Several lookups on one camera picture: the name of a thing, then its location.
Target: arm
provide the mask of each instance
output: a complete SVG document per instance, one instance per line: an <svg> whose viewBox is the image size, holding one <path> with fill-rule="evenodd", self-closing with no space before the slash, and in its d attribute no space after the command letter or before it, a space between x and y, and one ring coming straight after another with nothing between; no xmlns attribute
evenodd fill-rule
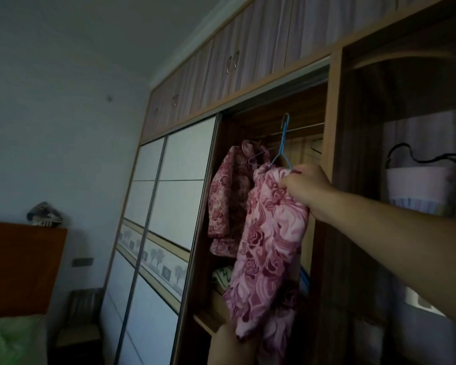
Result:
<svg viewBox="0 0 456 365"><path fill-rule="evenodd" d="M295 169L281 181L294 198L456 319L456 220L338 191L317 165Z"/></svg>

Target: wire hanger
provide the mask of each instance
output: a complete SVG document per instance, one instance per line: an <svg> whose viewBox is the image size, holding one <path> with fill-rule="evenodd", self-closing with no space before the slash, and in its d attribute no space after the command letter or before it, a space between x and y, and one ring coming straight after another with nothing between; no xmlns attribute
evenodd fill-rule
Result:
<svg viewBox="0 0 456 365"><path fill-rule="evenodd" d="M270 163L269 169L272 167L275 160L277 160L277 158L280 155L282 155L282 156L284 156L284 159L286 159L287 164L289 165L289 169L292 170L292 165L291 165L289 159L287 158L286 154L284 153L284 147L286 146L287 127L289 126L289 119L290 119L289 113L285 113L284 116L282 117L282 123L280 125L280 128L282 129L282 140L280 141L279 153L274 157L274 159Z"/></svg>

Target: white wall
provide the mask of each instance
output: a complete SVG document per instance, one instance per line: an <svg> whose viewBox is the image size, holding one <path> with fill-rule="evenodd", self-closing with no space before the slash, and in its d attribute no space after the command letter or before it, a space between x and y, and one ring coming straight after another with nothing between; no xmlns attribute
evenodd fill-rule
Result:
<svg viewBox="0 0 456 365"><path fill-rule="evenodd" d="M51 329L72 289L103 286L148 95L145 79L50 30L40 11L0 2L0 221L25 223L41 201L66 217ZM93 266L71 267L85 257Z"/></svg>

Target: white wardrobe panel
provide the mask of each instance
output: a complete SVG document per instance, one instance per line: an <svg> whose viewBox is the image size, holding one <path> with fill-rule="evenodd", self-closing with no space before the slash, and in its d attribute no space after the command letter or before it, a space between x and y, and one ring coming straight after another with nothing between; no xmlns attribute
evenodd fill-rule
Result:
<svg viewBox="0 0 456 365"><path fill-rule="evenodd" d="M145 365L169 365L176 326L177 314L139 276L127 332Z"/></svg>
<svg viewBox="0 0 456 365"><path fill-rule="evenodd" d="M143 365L128 334L123 338L118 365Z"/></svg>
<svg viewBox="0 0 456 365"><path fill-rule="evenodd" d="M112 365L117 352L120 332L122 331L122 320L108 294L105 294L103 299L100 321L103 329L103 357L105 365Z"/></svg>
<svg viewBox="0 0 456 365"><path fill-rule="evenodd" d="M149 230L191 250L203 180L160 181Z"/></svg>
<svg viewBox="0 0 456 365"><path fill-rule="evenodd" d="M160 180L204 179L215 117L167 138Z"/></svg>
<svg viewBox="0 0 456 365"><path fill-rule="evenodd" d="M154 180L137 180L132 182L123 217L142 227L145 226L154 183Z"/></svg>
<svg viewBox="0 0 456 365"><path fill-rule="evenodd" d="M164 138L161 138L140 147L133 180L156 180L163 144Z"/></svg>
<svg viewBox="0 0 456 365"><path fill-rule="evenodd" d="M122 254L115 251L115 257L113 258L113 263L111 265L111 272L110 277L108 278L106 292L109 294L120 317L122 318L125 316L133 277L133 266L130 265Z"/></svg>

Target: bed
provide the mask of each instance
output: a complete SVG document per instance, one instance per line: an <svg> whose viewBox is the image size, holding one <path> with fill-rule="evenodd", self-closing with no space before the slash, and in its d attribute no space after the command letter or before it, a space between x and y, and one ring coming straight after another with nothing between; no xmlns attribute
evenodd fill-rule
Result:
<svg viewBox="0 0 456 365"><path fill-rule="evenodd" d="M45 314L66 235L0 223L0 363L47 364Z"/></svg>

